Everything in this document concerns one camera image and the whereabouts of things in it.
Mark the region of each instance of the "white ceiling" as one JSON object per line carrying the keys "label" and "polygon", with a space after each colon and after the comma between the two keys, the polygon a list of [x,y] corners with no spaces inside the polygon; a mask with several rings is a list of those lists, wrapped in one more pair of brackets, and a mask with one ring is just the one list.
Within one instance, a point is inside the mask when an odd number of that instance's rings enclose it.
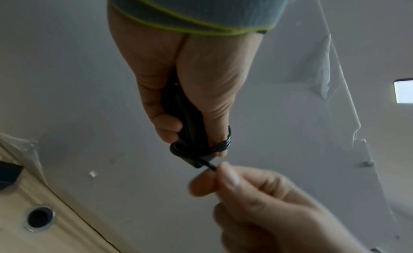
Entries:
{"label": "white ceiling", "polygon": [[413,78],[413,0],[321,0],[383,188],[410,252],[413,237],[413,105],[396,104],[393,82]]}

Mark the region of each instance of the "light fixture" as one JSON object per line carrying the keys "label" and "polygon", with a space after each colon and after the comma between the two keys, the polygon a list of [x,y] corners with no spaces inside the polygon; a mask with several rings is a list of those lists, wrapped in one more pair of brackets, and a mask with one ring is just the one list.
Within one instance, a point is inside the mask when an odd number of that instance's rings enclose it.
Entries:
{"label": "light fixture", "polygon": [[413,103],[413,79],[400,79],[395,81],[397,103]]}

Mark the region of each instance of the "peeling paper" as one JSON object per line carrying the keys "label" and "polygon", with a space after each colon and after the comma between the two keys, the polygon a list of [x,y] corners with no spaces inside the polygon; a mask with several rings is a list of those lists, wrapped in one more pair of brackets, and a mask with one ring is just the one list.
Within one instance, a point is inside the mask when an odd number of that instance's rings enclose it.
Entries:
{"label": "peeling paper", "polygon": [[36,141],[20,139],[0,133],[0,142],[8,151],[10,151],[10,153],[16,156],[23,163],[23,165],[34,166],[37,170],[38,176],[47,185],[43,167],[40,163],[38,143]]}
{"label": "peeling paper", "polygon": [[314,53],[307,59],[300,78],[323,99],[327,99],[330,82],[330,46],[331,36],[322,39]]}

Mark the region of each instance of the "black object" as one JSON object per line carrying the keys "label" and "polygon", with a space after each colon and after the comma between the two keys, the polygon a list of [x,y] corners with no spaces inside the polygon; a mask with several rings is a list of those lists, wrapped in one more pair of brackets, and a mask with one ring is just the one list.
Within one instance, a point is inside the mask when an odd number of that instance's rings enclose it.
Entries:
{"label": "black object", "polygon": [[0,191],[16,182],[22,169],[20,165],[0,161]]}
{"label": "black object", "polygon": [[53,211],[48,207],[34,209],[27,216],[27,223],[32,228],[42,228],[53,220]]}
{"label": "black object", "polygon": [[172,154],[182,158],[195,168],[207,166],[216,170],[210,161],[216,153],[225,151],[231,144],[231,128],[228,126],[226,141],[210,147],[201,112],[189,101],[184,94],[176,70],[172,73],[166,88],[163,91],[162,106],[167,114],[182,121],[183,128],[178,133],[179,141],[171,144]]}

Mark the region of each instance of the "wooden surface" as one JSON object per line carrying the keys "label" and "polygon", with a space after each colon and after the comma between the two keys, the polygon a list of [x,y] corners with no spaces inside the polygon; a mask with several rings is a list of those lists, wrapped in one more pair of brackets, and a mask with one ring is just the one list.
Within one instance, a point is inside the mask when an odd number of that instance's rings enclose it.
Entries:
{"label": "wooden surface", "polygon": [[[0,160],[18,162],[0,146]],[[36,205],[53,207],[52,226],[38,233],[23,228],[26,212]],[[0,251],[8,253],[119,253],[27,170],[0,191]]]}

